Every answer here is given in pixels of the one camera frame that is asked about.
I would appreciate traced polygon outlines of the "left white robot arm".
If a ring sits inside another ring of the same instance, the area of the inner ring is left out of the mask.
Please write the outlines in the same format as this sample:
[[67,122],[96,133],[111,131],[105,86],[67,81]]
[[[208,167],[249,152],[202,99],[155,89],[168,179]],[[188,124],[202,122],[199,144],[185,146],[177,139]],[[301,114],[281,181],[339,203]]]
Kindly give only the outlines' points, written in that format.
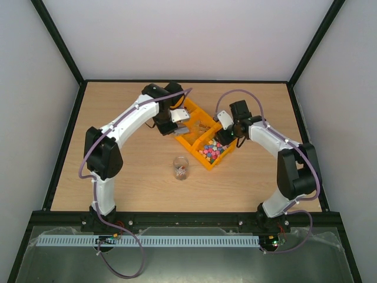
[[123,166],[121,148],[130,136],[149,119],[159,128],[162,135],[169,135],[178,129],[181,122],[189,119],[182,108],[190,89],[183,89],[178,83],[165,87],[149,84],[143,88],[136,101],[108,124],[90,127],[85,134],[84,159],[78,175],[90,179],[93,200],[88,218],[83,220],[86,232],[115,232],[116,205],[114,200],[115,177]]

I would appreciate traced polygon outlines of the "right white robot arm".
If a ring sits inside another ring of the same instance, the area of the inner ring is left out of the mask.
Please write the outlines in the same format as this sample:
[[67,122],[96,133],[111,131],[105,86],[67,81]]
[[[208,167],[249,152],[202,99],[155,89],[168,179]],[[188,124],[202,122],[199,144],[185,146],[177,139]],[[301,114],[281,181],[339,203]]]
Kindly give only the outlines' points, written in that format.
[[259,229],[269,231],[277,225],[277,218],[301,200],[319,196],[321,176],[315,147],[288,139],[275,130],[261,114],[254,116],[244,100],[230,105],[231,114],[216,111],[215,120],[221,129],[215,139],[223,145],[234,140],[251,140],[267,150],[277,160],[277,189],[260,203],[256,212]]

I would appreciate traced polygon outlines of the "clear glass jar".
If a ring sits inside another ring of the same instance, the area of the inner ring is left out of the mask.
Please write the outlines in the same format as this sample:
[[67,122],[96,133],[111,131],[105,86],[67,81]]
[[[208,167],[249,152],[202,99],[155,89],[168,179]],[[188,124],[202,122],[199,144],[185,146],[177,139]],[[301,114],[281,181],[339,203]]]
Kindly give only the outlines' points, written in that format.
[[174,177],[177,180],[186,180],[189,175],[189,161],[184,156],[178,156],[173,160]]

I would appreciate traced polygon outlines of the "metal scoop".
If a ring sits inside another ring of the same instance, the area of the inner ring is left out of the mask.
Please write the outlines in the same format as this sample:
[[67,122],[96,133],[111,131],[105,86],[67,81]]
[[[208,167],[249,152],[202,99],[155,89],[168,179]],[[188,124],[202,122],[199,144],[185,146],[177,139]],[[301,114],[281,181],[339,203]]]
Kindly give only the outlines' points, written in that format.
[[177,123],[177,128],[174,130],[176,136],[181,136],[184,134],[189,134],[190,129],[183,123]]

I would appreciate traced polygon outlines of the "yellow bin with lollipops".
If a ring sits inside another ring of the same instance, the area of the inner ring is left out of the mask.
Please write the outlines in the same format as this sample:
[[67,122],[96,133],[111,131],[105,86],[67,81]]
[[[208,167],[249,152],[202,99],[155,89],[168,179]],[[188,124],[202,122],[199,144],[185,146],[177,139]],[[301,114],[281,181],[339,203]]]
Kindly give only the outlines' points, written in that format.
[[190,114],[190,120],[183,123],[185,125],[193,125],[197,121],[200,120],[203,116],[203,109],[200,108],[193,100],[187,98],[184,102],[184,104],[179,107],[179,108],[184,108],[187,110],[187,112]]

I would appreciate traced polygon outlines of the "yellow bin with star candies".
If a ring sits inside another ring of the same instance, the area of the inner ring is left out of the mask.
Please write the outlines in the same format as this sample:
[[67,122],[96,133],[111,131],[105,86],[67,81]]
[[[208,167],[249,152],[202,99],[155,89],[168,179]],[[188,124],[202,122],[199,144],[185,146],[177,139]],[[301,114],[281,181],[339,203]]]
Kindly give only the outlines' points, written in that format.
[[215,139],[217,130],[208,130],[201,135],[192,145],[190,153],[204,166],[211,171],[216,165],[236,148],[237,140],[225,145]]

